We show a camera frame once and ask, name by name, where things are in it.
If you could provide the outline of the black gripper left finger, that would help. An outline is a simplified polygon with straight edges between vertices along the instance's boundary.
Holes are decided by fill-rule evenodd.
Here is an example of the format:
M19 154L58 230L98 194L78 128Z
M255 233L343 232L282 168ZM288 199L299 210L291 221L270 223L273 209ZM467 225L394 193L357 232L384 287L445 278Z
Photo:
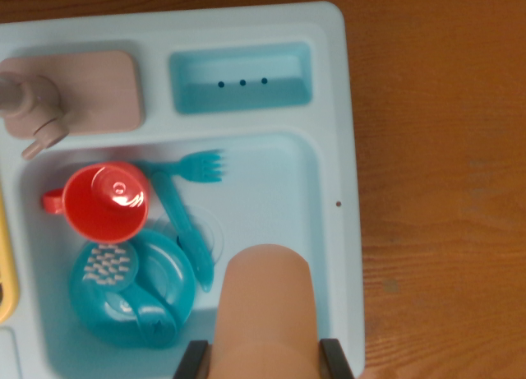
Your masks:
M173 379L206 379L210 370L210 344L207 340L189 342Z

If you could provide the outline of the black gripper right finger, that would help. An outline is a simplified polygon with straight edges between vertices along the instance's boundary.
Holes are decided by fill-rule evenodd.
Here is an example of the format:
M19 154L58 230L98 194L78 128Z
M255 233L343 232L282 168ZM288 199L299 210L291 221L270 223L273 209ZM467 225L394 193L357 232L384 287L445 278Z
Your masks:
M321 339L319 342L319 351L321 378L355 378L339 340L335 338Z

